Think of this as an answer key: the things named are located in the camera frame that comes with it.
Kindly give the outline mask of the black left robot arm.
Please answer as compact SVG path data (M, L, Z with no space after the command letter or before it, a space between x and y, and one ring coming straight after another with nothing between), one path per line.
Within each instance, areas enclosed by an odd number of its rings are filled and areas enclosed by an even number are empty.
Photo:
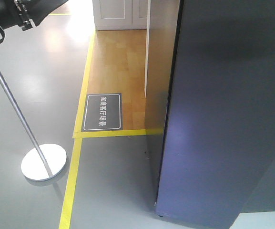
M0 26L3 29L20 26L30 29L33 21L36 26L67 0L0 0Z

